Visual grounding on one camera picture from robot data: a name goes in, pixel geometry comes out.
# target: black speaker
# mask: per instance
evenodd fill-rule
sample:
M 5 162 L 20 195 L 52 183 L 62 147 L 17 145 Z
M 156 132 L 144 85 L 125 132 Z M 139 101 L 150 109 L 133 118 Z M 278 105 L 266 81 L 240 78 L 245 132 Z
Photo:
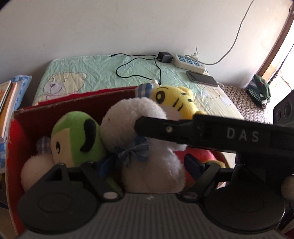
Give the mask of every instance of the black speaker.
M 274 125 L 294 128 L 294 91 L 274 108 Z

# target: plush toy eye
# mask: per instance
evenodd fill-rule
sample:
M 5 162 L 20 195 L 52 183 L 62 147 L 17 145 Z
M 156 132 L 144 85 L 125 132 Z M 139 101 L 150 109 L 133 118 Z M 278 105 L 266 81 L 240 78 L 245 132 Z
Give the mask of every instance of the plush toy eye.
M 164 102 L 164 98 L 165 98 L 164 91 L 161 90 L 156 93 L 155 99 L 157 103 L 162 104 Z
M 57 153 L 60 153 L 60 143 L 56 142 L 56 151 Z

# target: white lettering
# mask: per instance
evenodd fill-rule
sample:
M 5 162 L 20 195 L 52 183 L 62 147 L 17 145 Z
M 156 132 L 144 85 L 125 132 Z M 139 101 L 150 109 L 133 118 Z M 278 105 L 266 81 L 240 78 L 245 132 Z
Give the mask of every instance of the white lettering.
M 235 130 L 233 128 L 228 127 L 227 138 L 233 139 L 234 137 L 235 137 Z
M 245 139 L 245 141 L 247 141 L 247 137 L 246 137 L 246 132 L 245 130 L 242 130 L 241 134 L 240 134 L 240 137 L 239 137 L 239 140 L 241 139 Z
M 259 138 L 258 138 L 258 132 L 257 131 L 253 131 L 252 136 L 253 136 L 252 142 L 255 142 L 255 143 L 258 142 L 258 140 L 259 140 Z

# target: power strip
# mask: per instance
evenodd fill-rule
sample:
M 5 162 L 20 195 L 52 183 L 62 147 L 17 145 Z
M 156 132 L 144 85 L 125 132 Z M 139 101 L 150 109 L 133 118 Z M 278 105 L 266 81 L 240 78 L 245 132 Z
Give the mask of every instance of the power strip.
M 182 55 L 174 55 L 173 63 L 176 67 L 186 69 L 195 73 L 203 74 L 205 72 L 205 67 L 199 62 Z

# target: black power adapter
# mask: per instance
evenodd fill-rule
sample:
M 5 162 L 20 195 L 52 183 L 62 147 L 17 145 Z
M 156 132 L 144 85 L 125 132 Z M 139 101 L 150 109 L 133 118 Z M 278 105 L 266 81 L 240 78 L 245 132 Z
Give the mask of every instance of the black power adapter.
M 159 52 L 157 56 L 157 60 L 159 60 L 162 63 L 171 63 L 172 59 L 173 55 L 168 52 Z

